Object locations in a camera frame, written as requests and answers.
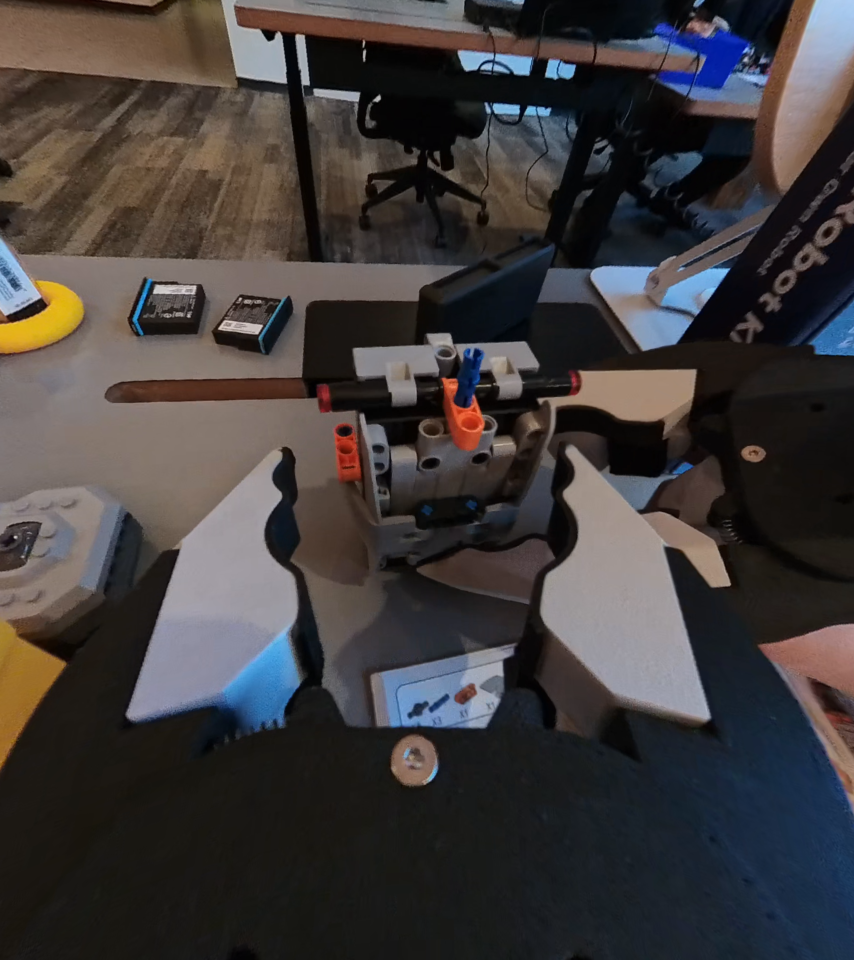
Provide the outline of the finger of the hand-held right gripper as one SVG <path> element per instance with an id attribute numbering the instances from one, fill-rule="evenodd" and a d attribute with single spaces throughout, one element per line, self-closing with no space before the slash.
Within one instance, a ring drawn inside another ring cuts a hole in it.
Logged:
<path id="1" fill-rule="evenodd" d="M 664 480 L 643 509 L 663 543 L 679 549 L 714 588 L 730 585 L 721 559 L 721 535 L 708 522 L 712 505 L 724 492 L 719 461 L 706 459 Z M 459 550 L 420 566 L 418 574 L 470 594 L 527 604 L 536 576 L 553 559 L 545 540 L 528 537 L 503 550 Z"/>
<path id="2" fill-rule="evenodd" d="M 689 446 L 692 369 L 577 371 L 577 390 L 553 399 L 553 447 L 573 445 L 598 469 L 657 477 Z"/>

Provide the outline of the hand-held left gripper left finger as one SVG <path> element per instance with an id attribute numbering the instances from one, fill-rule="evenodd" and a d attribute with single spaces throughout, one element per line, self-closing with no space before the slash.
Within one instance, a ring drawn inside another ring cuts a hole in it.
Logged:
<path id="1" fill-rule="evenodd" d="M 132 724 L 204 709 L 238 732 L 282 728 L 322 684 L 324 653 L 300 544 L 292 451 L 271 451 L 180 546 L 126 709 Z"/>

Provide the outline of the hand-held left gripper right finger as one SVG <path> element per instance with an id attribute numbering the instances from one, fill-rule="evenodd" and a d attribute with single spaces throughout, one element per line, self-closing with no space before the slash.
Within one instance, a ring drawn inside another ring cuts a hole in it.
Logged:
<path id="1" fill-rule="evenodd" d="M 619 712 L 703 728 L 711 712 L 668 547 L 572 444 L 557 452 L 549 543 L 517 647 L 517 685 L 593 738 Z"/>

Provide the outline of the grey toy robot model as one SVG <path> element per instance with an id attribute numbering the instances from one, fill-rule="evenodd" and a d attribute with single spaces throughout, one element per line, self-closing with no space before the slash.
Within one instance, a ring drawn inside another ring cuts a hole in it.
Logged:
<path id="1" fill-rule="evenodd" d="M 338 481 L 368 570 L 420 568 L 471 546 L 514 538 L 551 436 L 549 401 L 581 375 L 541 366 L 525 341 L 354 346 L 346 373 L 316 384 L 339 414 Z"/>

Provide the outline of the white desk lamp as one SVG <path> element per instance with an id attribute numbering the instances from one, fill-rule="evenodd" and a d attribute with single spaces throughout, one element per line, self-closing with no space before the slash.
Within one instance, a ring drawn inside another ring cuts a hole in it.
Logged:
<path id="1" fill-rule="evenodd" d="M 591 285 L 637 350 L 673 345 L 774 208 L 770 204 L 657 266 L 597 267 Z"/>

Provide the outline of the grey desk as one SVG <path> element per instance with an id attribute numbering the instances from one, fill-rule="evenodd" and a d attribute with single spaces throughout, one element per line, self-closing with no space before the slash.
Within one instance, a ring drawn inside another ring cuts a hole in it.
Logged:
<path id="1" fill-rule="evenodd" d="M 141 522 L 165 553 L 159 566 L 113 606 L 62 679 L 91 667 L 97 684 L 119 680 L 106 655 L 132 659 L 121 681 L 121 725 L 183 538 L 273 450 L 295 461 L 300 544 L 293 562 L 306 578 L 324 653 L 322 683 L 365 724 L 365 677 L 517 642 L 529 606 L 463 592 L 418 572 L 365 573 L 359 529 L 334 477 L 330 415 L 305 400 L 113 404 L 103 397 L 110 347 L 104 317 L 90 332 L 37 354 L 0 359 L 0 498 L 41 490 L 102 487 Z"/>

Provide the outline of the grey toy control hub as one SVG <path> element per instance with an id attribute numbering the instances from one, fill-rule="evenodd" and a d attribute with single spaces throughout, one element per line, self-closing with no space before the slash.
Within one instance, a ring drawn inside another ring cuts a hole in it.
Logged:
<path id="1" fill-rule="evenodd" d="M 143 531 L 95 486 L 0 501 L 0 619 L 64 660 L 132 588 Z"/>

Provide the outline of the dark grey case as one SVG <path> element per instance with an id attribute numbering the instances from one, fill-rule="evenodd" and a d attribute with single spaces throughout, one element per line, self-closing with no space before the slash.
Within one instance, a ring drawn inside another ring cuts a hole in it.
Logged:
<path id="1" fill-rule="evenodd" d="M 537 305 L 555 246 L 529 239 L 423 286 L 413 341 L 448 334 L 456 344 L 499 342 Z"/>

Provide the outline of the white instruction booklet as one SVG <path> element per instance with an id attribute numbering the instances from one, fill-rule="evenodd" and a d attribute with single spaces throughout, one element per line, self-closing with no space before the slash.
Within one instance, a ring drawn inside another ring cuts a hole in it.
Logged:
<path id="1" fill-rule="evenodd" d="M 373 673 L 375 726 L 484 729 L 505 692 L 505 644 Z"/>

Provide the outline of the blue robot kit box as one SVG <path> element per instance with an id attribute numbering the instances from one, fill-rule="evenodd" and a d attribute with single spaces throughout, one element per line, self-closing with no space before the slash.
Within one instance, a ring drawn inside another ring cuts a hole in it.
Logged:
<path id="1" fill-rule="evenodd" d="M 854 101 L 678 340 L 796 346 L 854 298 Z"/>

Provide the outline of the curved plywood panel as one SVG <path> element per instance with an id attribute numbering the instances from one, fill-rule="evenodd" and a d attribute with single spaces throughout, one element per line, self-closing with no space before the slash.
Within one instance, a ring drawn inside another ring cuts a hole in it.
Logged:
<path id="1" fill-rule="evenodd" d="M 794 1 L 755 124 L 751 167 L 782 197 L 854 99 L 854 1 Z"/>

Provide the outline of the black office chair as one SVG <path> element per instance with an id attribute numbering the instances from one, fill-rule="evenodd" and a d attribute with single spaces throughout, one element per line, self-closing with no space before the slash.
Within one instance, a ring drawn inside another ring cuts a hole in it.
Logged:
<path id="1" fill-rule="evenodd" d="M 449 98 L 425 98 L 391 91 L 362 91 L 357 109 L 357 127 L 363 138 L 389 140 L 408 155 L 411 165 L 378 171 L 367 176 L 366 200 L 361 207 L 359 226 L 371 228 L 370 210 L 409 190 L 419 204 L 426 204 L 436 224 L 434 243 L 447 244 L 446 228 L 438 200 L 448 194 L 477 205 L 478 223 L 487 225 L 486 200 L 445 176 L 455 166 L 453 148 L 458 140 L 477 140 L 487 125 L 482 102 Z"/>

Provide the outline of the wood-topped table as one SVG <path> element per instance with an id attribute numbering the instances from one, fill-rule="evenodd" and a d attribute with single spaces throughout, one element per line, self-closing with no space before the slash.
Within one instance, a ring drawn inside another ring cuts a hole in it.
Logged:
<path id="1" fill-rule="evenodd" d="M 312 87 L 344 92 L 385 91 L 409 98 L 548 107 L 581 115 L 546 228 L 561 246 L 603 114 L 628 93 L 671 72 L 697 73 L 705 57 L 663 38 L 610 42 L 535 33 L 531 36 L 469 22 L 463 2 L 235 2 L 240 28 L 283 45 L 289 118 L 309 258 L 326 260 L 313 173 L 298 38 L 305 41 Z M 471 52 L 489 59 L 531 59 L 527 76 L 430 71 L 410 63 L 414 51 Z"/>

